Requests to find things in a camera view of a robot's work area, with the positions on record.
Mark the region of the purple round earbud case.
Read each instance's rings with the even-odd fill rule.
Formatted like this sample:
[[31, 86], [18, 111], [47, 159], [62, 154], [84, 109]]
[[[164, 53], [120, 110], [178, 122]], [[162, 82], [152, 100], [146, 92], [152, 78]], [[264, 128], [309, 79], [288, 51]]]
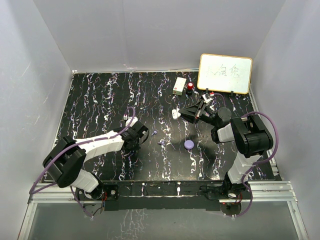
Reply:
[[192, 141], [192, 140], [186, 140], [185, 142], [184, 142], [184, 148], [186, 149], [186, 150], [192, 150], [193, 148], [194, 148], [194, 146], [195, 146], [195, 143]]

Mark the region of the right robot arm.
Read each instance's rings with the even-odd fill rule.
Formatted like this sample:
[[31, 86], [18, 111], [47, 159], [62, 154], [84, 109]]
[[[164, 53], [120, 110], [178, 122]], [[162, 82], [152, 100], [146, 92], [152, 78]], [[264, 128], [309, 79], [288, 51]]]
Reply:
[[210, 100], [171, 111], [174, 119], [183, 118], [189, 123], [198, 121], [211, 126], [211, 138], [216, 144], [235, 142], [237, 153], [233, 165], [219, 186], [203, 185], [199, 190], [210, 198], [214, 195], [233, 199], [249, 190], [248, 174], [259, 159], [274, 145], [269, 130], [257, 114], [232, 117], [231, 111], [223, 106], [217, 111], [209, 107]]

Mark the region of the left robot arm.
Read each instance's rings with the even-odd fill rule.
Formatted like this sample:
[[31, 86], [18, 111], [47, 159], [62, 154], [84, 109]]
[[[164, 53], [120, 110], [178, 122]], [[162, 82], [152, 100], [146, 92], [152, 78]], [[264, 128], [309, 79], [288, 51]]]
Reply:
[[42, 165], [59, 188], [75, 187], [85, 192], [90, 199], [102, 197], [104, 184], [93, 173], [82, 169], [83, 164], [100, 155], [118, 151], [136, 151], [140, 139], [149, 137], [149, 129], [134, 120], [105, 134], [75, 140], [65, 136], [44, 159]]

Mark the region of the white earbud charging case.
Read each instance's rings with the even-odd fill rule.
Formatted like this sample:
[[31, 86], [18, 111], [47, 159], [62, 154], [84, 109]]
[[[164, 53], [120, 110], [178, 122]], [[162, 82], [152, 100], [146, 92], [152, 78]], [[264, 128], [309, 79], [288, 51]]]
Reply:
[[171, 111], [171, 114], [172, 114], [172, 118], [173, 118], [174, 120], [177, 120], [177, 119], [181, 116], [181, 114], [180, 114], [180, 112], [179, 112], [178, 109], [173, 109], [173, 110]]

